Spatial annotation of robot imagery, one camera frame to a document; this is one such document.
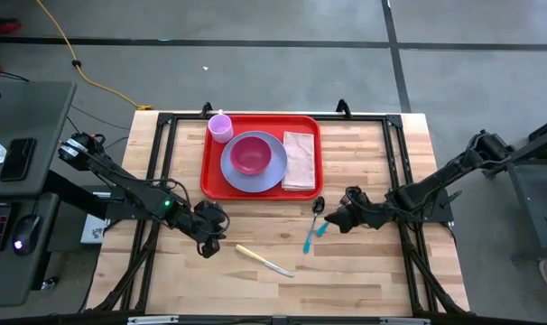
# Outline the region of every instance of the yellow knife handle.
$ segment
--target yellow knife handle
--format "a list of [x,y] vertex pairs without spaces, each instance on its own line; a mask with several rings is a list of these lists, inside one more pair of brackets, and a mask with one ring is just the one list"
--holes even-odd
[[249,249],[247,249],[247,248],[245,248],[245,247],[243,247],[243,246],[241,246],[241,245],[237,245],[237,246],[236,246],[236,251],[239,252],[239,253],[241,253],[241,254],[243,254],[243,255],[245,255],[245,256],[254,258],[254,259],[256,259],[256,260],[258,260],[258,261],[260,261],[260,262],[262,262],[262,263],[265,263],[265,262],[266,262],[266,261],[265,261],[265,258],[259,256],[258,254],[256,254],[256,253],[250,251]]

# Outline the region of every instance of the computer mouse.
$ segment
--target computer mouse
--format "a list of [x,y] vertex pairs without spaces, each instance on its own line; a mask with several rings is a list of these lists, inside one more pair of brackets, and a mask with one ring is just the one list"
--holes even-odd
[[42,219],[37,215],[26,215],[17,221],[13,229],[13,251],[17,255],[29,255],[37,247]]

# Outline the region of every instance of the beige napkin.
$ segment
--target beige napkin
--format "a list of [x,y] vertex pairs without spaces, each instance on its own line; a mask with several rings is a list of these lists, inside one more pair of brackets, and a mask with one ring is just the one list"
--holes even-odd
[[283,133],[283,147],[288,154],[288,169],[282,180],[284,190],[314,190],[316,167],[313,135]]

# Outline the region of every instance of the purple plate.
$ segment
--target purple plate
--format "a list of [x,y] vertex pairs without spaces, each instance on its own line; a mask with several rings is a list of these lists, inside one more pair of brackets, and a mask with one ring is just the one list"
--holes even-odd
[[[248,136],[255,136],[264,140],[272,149],[272,160],[260,174],[245,175],[238,172],[231,163],[231,149],[239,140]],[[271,189],[279,183],[288,167],[288,156],[283,144],[275,136],[261,131],[249,131],[231,139],[221,154],[221,172],[226,181],[238,190],[248,193],[259,193]]]

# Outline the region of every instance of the phone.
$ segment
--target phone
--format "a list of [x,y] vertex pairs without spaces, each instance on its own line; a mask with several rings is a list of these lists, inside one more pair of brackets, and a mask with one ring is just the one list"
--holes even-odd
[[27,178],[32,154],[37,140],[33,138],[14,139],[0,174],[0,181],[22,181]]

